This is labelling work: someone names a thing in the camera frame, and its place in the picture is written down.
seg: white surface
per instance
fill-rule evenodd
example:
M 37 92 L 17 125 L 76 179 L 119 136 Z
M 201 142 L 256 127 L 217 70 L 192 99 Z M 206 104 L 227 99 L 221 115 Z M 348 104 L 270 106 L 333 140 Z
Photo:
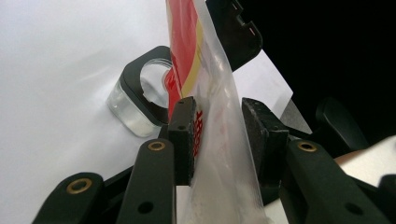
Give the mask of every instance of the white surface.
M 168 43 L 164 1 L 0 3 L 1 223 L 31 222 L 70 175 L 107 179 L 134 164 L 146 139 L 106 98 L 127 63 Z M 240 96 L 280 116 L 291 90 L 265 55 L 249 66 L 235 74 Z
M 378 187 L 383 175 L 396 174 L 396 135 L 336 161 L 348 175 Z
M 276 199 L 273 202 L 267 204 L 264 207 L 264 211 L 265 215 L 267 215 L 272 221 L 270 224 L 289 224 L 280 199 Z

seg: clear plastic bag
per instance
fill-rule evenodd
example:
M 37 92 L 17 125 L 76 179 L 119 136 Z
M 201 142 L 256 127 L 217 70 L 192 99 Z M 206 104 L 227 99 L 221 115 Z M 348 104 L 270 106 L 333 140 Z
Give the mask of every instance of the clear plastic bag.
M 196 158 L 182 223 L 267 223 L 233 74 L 204 0 L 168 0 L 169 112 L 194 96 Z

